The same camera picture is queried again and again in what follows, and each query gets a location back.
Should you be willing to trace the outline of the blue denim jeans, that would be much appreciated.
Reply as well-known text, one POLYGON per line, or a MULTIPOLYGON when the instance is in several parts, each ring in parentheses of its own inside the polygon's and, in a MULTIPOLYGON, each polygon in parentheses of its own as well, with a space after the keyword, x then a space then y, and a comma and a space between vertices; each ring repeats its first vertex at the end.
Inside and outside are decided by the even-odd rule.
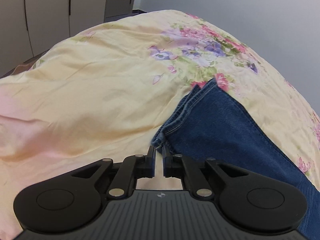
POLYGON ((195 85, 160 127, 151 144, 197 161, 225 162, 298 188, 308 209, 298 230, 319 239, 319 191, 304 173, 267 137, 245 108, 211 79, 195 85))

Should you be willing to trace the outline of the floral yellow bed quilt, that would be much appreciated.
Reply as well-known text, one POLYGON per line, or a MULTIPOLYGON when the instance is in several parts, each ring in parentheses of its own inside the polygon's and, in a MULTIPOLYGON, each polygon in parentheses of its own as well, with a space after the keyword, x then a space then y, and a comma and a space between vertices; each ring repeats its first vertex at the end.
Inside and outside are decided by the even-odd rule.
POLYGON ((319 186, 319 116, 267 61, 193 15, 162 10, 89 28, 1 79, 1 239, 25 187, 143 153, 195 86, 216 78, 319 186))

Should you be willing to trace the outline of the beige wardrobe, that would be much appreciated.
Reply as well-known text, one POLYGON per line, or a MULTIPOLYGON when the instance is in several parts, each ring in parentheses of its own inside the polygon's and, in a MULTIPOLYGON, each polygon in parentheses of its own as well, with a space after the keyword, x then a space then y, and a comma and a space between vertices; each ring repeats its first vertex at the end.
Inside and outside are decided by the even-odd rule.
POLYGON ((1 0, 1 74, 90 27, 131 14, 134 0, 1 0))

